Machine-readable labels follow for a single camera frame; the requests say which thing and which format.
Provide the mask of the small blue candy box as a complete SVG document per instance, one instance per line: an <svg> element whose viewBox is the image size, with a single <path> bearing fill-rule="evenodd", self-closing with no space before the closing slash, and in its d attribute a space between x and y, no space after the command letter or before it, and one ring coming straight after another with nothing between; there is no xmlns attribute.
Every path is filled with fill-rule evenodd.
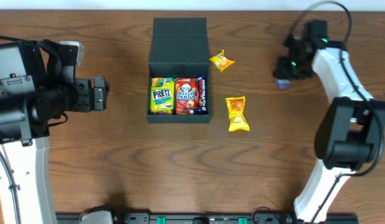
<svg viewBox="0 0 385 224"><path fill-rule="evenodd" d="M279 89L288 89L288 88L290 88L290 80L276 79L275 83L276 83L276 86Z"/></svg>

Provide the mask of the blue Dairy Milk bar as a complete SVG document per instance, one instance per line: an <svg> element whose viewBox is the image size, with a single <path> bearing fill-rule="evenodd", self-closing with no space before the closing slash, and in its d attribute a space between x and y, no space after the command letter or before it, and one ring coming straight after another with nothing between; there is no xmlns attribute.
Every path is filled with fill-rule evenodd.
<svg viewBox="0 0 385 224"><path fill-rule="evenodd" d="M207 103L206 103L206 78L204 75L199 75L199 98L198 98L198 112L199 114L207 114Z"/></svg>

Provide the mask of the green Pretz box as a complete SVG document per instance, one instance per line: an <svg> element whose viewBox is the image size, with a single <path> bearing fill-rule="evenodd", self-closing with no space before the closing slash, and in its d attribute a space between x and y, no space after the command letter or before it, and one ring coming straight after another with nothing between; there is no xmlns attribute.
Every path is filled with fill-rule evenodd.
<svg viewBox="0 0 385 224"><path fill-rule="evenodd" d="M174 78L152 78L150 113L171 115L174 110Z"/></svg>

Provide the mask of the red Hello Panda box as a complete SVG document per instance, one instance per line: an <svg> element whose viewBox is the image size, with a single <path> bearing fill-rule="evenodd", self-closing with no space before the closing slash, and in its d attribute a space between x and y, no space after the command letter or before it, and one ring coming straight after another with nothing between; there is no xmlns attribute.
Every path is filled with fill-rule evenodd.
<svg viewBox="0 0 385 224"><path fill-rule="evenodd" d="M175 83L176 114L197 114L198 84L196 78L177 78Z"/></svg>

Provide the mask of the dark green box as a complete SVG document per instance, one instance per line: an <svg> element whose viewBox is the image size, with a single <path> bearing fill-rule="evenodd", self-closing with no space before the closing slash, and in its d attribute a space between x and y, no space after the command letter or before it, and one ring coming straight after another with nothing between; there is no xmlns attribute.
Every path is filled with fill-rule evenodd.
<svg viewBox="0 0 385 224"><path fill-rule="evenodd" d="M148 59L148 99L146 119L150 123L208 123L211 120L209 84L209 44L207 21L197 18L155 18ZM207 114L177 115L174 84L174 110L171 115L150 113L152 78L206 78Z"/></svg>

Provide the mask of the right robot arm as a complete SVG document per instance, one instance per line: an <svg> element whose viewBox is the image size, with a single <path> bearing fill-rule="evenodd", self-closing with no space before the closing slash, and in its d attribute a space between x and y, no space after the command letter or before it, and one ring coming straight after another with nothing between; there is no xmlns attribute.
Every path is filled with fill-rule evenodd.
<svg viewBox="0 0 385 224"><path fill-rule="evenodd" d="M346 45L328 38L326 21L305 24L301 38L289 34L286 57L273 71L279 82L317 75L329 108L315 134L316 162L308 182L294 200L293 214L284 223L323 223L346 181L367 173L361 168L378 163L383 151L385 102L365 90L356 76Z"/></svg>

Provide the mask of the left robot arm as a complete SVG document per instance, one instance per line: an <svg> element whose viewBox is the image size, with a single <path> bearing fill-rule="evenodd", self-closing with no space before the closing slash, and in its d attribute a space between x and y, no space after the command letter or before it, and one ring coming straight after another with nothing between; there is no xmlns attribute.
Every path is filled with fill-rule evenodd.
<svg viewBox="0 0 385 224"><path fill-rule="evenodd" d="M112 223L110 211L58 214L49 178L50 128L68 112L103 111L103 77L77 78L85 48L77 41L0 44L0 202L5 223Z"/></svg>

